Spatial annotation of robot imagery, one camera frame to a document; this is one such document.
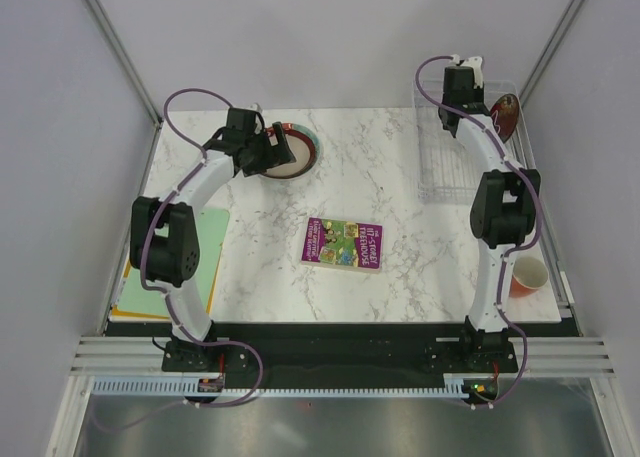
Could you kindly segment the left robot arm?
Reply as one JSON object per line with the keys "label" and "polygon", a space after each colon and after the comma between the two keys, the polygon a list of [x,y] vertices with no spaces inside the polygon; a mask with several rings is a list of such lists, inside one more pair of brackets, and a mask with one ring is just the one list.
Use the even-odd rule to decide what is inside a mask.
{"label": "left robot arm", "polygon": [[204,144],[182,135],[198,151],[195,163],[159,197],[136,198],[130,226],[130,264],[143,289],[160,294],[173,326],[185,342],[185,359],[208,370],[219,359],[207,338],[212,320],[200,300],[195,273],[200,263],[197,214],[234,177],[262,175],[296,161],[285,125],[267,125],[256,110],[231,107],[225,124]]}

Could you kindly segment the dark red floral plate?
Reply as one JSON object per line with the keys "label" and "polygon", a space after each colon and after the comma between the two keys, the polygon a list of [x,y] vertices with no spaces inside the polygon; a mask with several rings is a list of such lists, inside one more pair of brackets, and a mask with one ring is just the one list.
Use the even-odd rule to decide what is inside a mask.
{"label": "dark red floral plate", "polygon": [[502,95],[493,104],[490,116],[493,127],[503,143],[510,140],[514,134],[520,118],[520,102],[513,93]]}

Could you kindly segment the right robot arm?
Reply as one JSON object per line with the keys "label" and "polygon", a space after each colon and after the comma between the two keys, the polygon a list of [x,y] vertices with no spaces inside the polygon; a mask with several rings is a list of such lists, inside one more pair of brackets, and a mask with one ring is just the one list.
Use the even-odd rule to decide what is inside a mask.
{"label": "right robot arm", "polygon": [[483,369],[508,347],[506,300],[516,253],[537,235],[541,178],[508,156],[484,102],[481,71],[468,63],[444,70],[438,111],[450,132],[482,172],[470,210],[470,227],[479,245],[479,274],[475,296],[465,318],[458,358],[467,369]]}

